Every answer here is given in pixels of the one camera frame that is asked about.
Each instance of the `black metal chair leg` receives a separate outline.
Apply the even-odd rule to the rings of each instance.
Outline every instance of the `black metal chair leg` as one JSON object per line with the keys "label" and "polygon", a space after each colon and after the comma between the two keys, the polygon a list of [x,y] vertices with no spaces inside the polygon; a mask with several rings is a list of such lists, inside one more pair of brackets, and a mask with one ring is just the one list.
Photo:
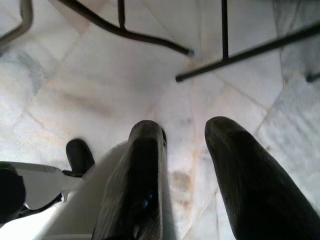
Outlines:
{"label": "black metal chair leg", "polygon": [[177,51],[179,53],[182,53],[184,55],[187,55],[189,57],[192,57],[194,55],[194,51],[192,49],[188,49],[183,46],[180,46],[170,40],[127,30],[125,28],[125,11],[124,11],[125,4],[123,0],[118,1],[120,27],[117,27],[116,25],[113,25],[112,23],[104,20],[103,18],[101,18],[100,16],[98,16],[93,11],[91,11],[86,6],[84,6],[83,4],[81,4],[76,0],[59,0],[59,1],[64,5],[66,5],[68,8],[75,11],[76,13],[80,14],[82,17],[88,19],[93,24],[97,25],[98,27],[112,34],[118,35],[126,39],[160,45],[160,46],[172,49],[174,51]]}

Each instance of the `white marble tile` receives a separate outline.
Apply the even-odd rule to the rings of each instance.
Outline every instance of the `white marble tile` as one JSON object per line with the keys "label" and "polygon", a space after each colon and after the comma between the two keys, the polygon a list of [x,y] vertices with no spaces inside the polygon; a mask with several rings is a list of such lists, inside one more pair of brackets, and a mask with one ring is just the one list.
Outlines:
{"label": "white marble tile", "polygon": [[[59,1],[51,0],[51,4],[59,11],[61,15],[80,33],[83,34],[87,31],[90,21],[79,15],[72,9],[66,7]],[[79,0],[81,4],[85,5],[94,13],[99,14],[101,9],[107,4],[106,0]]]}
{"label": "white marble tile", "polygon": [[[105,6],[102,16],[112,19],[116,9],[112,4]],[[134,13],[129,7],[130,4],[127,11]],[[137,17],[132,18],[135,21],[128,23],[137,26],[136,30],[162,37],[166,35],[147,10],[137,10],[135,15]],[[156,97],[175,80],[175,74],[184,68],[186,59],[170,49],[124,39],[92,25],[61,67],[65,72],[72,71],[87,78],[98,77],[103,82],[145,91]]]}
{"label": "white marble tile", "polygon": [[[32,118],[38,123],[38,130],[25,135],[37,144],[48,145],[49,150],[38,149],[40,155],[53,151],[59,152],[58,156],[64,154],[70,139],[82,137],[99,161],[108,149],[128,139],[131,128],[145,119],[152,104],[153,99],[143,89],[112,86],[101,79],[62,73],[45,86],[30,107],[24,122]],[[16,128],[28,124],[24,122]],[[54,134],[52,139],[46,137],[47,132]],[[28,141],[26,144],[31,150],[33,145]]]}
{"label": "white marble tile", "polygon": [[[15,25],[0,9],[0,35]],[[0,57],[0,128],[16,124],[25,109],[55,72],[57,61],[30,36],[5,46]]]}
{"label": "white marble tile", "polygon": [[168,170],[190,171],[193,166],[194,118],[190,99],[192,82],[170,82],[166,92],[153,108],[153,120],[167,135]]}
{"label": "white marble tile", "polygon": [[249,97],[236,90],[234,87],[226,84],[216,95],[204,97],[203,89],[214,89],[212,84],[219,81],[214,75],[212,80],[197,82],[196,85],[203,84],[202,87],[194,87],[192,91],[194,114],[197,117],[196,128],[199,136],[199,142],[204,140],[204,129],[206,122],[216,116],[225,116],[231,118],[246,128],[250,133],[254,133],[261,124],[267,110],[256,104]]}
{"label": "white marble tile", "polygon": [[291,76],[257,137],[308,200],[320,206],[320,82]]}
{"label": "white marble tile", "polygon": [[218,181],[212,158],[206,144],[197,146],[193,169],[193,199],[190,211],[191,224],[197,224],[197,219],[203,213],[210,201],[215,197]]}
{"label": "white marble tile", "polygon": [[223,67],[215,74],[267,109],[284,87],[278,51]]}
{"label": "white marble tile", "polygon": [[[277,32],[280,36],[310,26],[320,20],[320,2],[318,1],[275,1],[274,14]],[[281,50],[283,77],[286,83],[294,74],[306,76],[318,74],[320,36],[314,36]]]}
{"label": "white marble tile", "polygon": [[225,239],[219,238],[217,203],[214,197],[196,220],[183,240]]}
{"label": "white marble tile", "polygon": [[[21,21],[18,0],[2,0],[6,10]],[[33,0],[33,23],[27,34],[41,43],[58,61],[62,60],[79,37],[79,33],[48,0]]]}
{"label": "white marble tile", "polygon": [[6,162],[44,164],[70,170],[65,152],[67,142],[46,129],[40,120],[26,114],[3,140],[0,157]]}
{"label": "white marble tile", "polygon": [[229,53],[232,55],[277,37],[272,1],[228,1]]}
{"label": "white marble tile", "polygon": [[220,191],[216,193],[216,214],[218,222],[218,238],[223,240],[236,240],[228,219],[224,200]]}
{"label": "white marble tile", "polygon": [[201,58],[200,2],[197,0],[143,0],[174,40]]}
{"label": "white marble tile", "polygon": [[[218,7],[219,4],[210,5],[207,11],[211,9],[213,12],[212,5]],[[221,38],[215,37],[214,34],[221,36],[221,21],[212,21],[212,26],[216,32],[211,33],[211,37],[204,36],[203,41],[206,45],[215,46],[209,50],[214,56],[214,53],[220,53],[217,46],[221,48]],[[230,55],[276,38],[272,1],[228,1],[228,36]],[[280,56],[277,50],[223,67],[214,73],[266,108],[273,105],[283,89]]]}
{"label": "white marble tile", "polygon": [[221,1],[201,0],[199,2],[202,61],[209,63],[222,58]]}
{"label": "white marble tile", "polygon": [[[105,20],[118,26],[118,1],[108,1],[100,11],[99,15]],[[125,1],[125,27],[128,30],[138,33],[155,35],[174,40],[174,38],[168,33],[168,30],[158,22],[157,17],[154,16],[146,7],[143,0]]]}

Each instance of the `marble floor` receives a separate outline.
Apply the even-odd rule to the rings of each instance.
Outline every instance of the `marble floor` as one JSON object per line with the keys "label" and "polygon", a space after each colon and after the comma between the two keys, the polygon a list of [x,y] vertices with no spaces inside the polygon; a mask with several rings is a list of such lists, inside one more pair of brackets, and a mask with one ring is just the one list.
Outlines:
{"label": "marble floor", "polygon": [[[319,38],[176,83],[176,74],[221,57],[220,1],[126,1],[128,29],[193,48],[194,58],[107,33],[58,3],[33,2],[30,32],[1,49],[1,161],[70,169],[65,145],[81,137],[99,162],[135,123],[154,120],[167,134],[178,239],[233,240],[204,139],[206,121],[227,116],[257,136],[320,208],[320,85],[303,79],[305,70],[319,71],[310,48],[319,50]],[[82,2],[117,24],[117,1]],[[312,23],[320,5],[229,0],[228,11],[234,54]],[[19,20],[18,0],[0,0],[0,34]]]}

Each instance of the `floor tile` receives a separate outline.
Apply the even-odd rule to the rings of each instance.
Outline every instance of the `floor tile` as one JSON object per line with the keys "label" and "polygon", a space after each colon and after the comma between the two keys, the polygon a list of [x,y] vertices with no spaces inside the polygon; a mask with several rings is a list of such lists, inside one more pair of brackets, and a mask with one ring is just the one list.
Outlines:
{"label": "floor tile", "polygon": [[[277,37],[271,1],[228,1],[229,54],[253,48]],[[283,89],[278,51],[244,60],[215,71],[266,108]]]}
{"label": "floor tile", "polygon": [[[0,10],[0,34],[15,23]],[[0,128],[4,132],[16,124],[47,79],[57,62],[30,36],[4,46],[0,57]]]}
{"label": "floor tile", "polygon": [[218,239],[236,240],[227,215],[227,210],[220,191],[216,193],[216,214],[218,218]]}
{"label": "floor tile", "polygon": [[202,146],[198,146],[198,152],[196,154],[193,158],[194,182],[192,206],[190,210],[192,226],[197,224],[197,219],[215,197],[218,189],[214,164],[205,143],[203,143]]}
{"label": "floor tile", "polygon": [[[212,84],[212,82],[208,80],[207,82],[203,82],[203,84],[207,84],[209,89],[209,84]],[[197,96],[193,98],[193,104],[195,115],[198,116],[196,128],[199,129],[197,131],[199,135],[203,134],[201,131],[204,131],[206,122],[216,116],[231,118],[250,133],[254,133],[267,114],[266,109],[230,85],[225,85],[215,98],[213,95],[210,96],[212,99],[207,98],[206,101],[204,101],[206,98],[199,98],[202,95],[201,89],[203,88],[205,88],[205,85],[193,88],[193,95]]]}
{"label": "floor tile", "polygon": [[199,1],[202,61],[209,63],[222,58],[221,1]]}
{"label": "floor tile", "polygon": [[200,2],[196,0],[143,0],[174,40],[201,58]]}
{"label": "floor tile", "polygon": [[269,109],[283,90],[281,71],[276,51],[221,68],[215,74]]}
{"label": "floor tile", "polygon": [[319,208],[320,84],[297,75],[257,132],[258,139]]}
{"label": "floor tile", "polygon": [[[21,21],[18,0],[4,0],[3,5],[17,22]],[[78,32],[48,0],[33,0],[31,34],[58,61],[62,60],[79,37]]]}
{"label": "floor tile", "polygon": [[224,239],[219,238],[217,223],[217,203],[213,198],[184,240]]}
{"label": "floor tile", "polygon": [[70,170],[65,152],[67,142],[28,114],[6,136],[0,156],[6,162],[44,164]]}
{"label": "floor tile", "polygon": [[[101,15],[112,19],[115,7],[112,2],[107,4]],[[160,37],[167,35],[147,10],[131,11],[128,5],[127,11],[136,16],[128,20],[128,28]],[[169,81],[174,81],[175,73],[184,68],[185,62],[185,56],[170,49],[124,39],[92,25],[62,68],[88,78],[98,76],[116,85],[161,92]]]}
{"label": "floor tile", "polygon": [[[279,36],[298,31],[320,20],[320,2],[318,1],[274,1],[273,4]],[[281,50],[285,83],[292,79],[293,73],[299,73],[302,76],[320,73],[319,46],[320,36],[314,36],[287,45]]]}
{"label": "floor tile", "polygon": [[67,142],[81,137],[99,161],[108,149],[128,139],[133,125],[146,117],[152,104],[143,90],[134,91],[104,84],[101,79],[63,73],[44,87],[15,129],[29,126],[26,129],[30,130],[24,135],[33,140],[25,141],[27,148],[30,151],[37,145],[43,146],[35,151],[40,156],[52,151],[57,154],[56,161],[64,161]]}
{"label": "floor tile", "polygon": [[228,1],[229,53],[274,40],[277,37],[272,1]]}
{"label": "floor tile", "polygon": [[153,107],[152,120],[164,129],[168,139],[168,170],[189,171],[192,168],[194,118],[190,99],[191,82],[171,82]]}
{"label": "floor tile", "polygon": [[[87,31],[90,25],[89,20],[66,7],[59,1],[51,0],[50,2],[80,34]],[[107,3],[105,0],[80,0],[79,2],[97,14],[99,14],[100,10]]]}
{"label": "floor tile", "polygon": [[[118,26],[118,1],[110,0],[101,10],[100,16]],[[143,0],[125,1],[125,27],[128,30],[142,34],[150,34],[173,40],[168,30],[158,22],[156,16],[146,7]]]}
{"label": "floor tile", "polygon": [[218,99],[224,87],[225,83],[212,73],[201,75],[193,80],[190,94],[195,119],[196,144],[199,146],[205,142],[206,122],[215,117],[208,114],[208,108]]}

